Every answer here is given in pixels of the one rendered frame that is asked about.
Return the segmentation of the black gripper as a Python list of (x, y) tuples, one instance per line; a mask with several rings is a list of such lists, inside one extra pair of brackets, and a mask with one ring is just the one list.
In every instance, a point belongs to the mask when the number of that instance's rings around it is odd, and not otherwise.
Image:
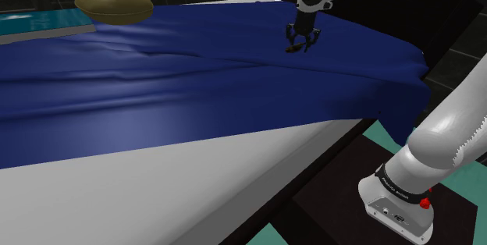
[(286, 38), (290, 45), (294, 45), (295, 37), (297, 35), (305, 36), (304, 52), (317, 42), (321, 31), (315, 28), (316, 12), (302, 12), (297, 11), (297, 16), (294, 24), (288, 23), (286, 25)]

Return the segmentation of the blue blanket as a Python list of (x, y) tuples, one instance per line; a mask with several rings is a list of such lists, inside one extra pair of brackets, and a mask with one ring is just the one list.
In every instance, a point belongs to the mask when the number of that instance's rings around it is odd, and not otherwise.
[(404, 144), (430, 90), (420, 49), (321, 13), (286, 52), (289, 2), (163, 5), (134, 25), (0, 45), (0, 169), (337, 119)]

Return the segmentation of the dark robot stand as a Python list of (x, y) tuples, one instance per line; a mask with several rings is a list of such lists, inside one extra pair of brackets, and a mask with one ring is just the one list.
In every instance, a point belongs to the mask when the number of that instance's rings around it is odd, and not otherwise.
[[(413, 245), (370, 217), (357, 185), (392, 153), (360, 135), (308, 182), (272, 220), (288, 245)], [(435, 212), (426, 245), (473, 245), (476, 205), (442, 184), (432, 189)]]

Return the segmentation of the white bed with dark frame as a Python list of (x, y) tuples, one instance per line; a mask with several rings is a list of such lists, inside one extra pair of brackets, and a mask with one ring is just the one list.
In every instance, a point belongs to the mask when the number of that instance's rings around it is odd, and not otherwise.
[[(385, 1), (356, 8), (383, 14)], [(0, 45), (91, 33), (96, 23), (76, 6), (0, 14)], [(361, 120), (0, 169), (0, 245), (219, 245)]]

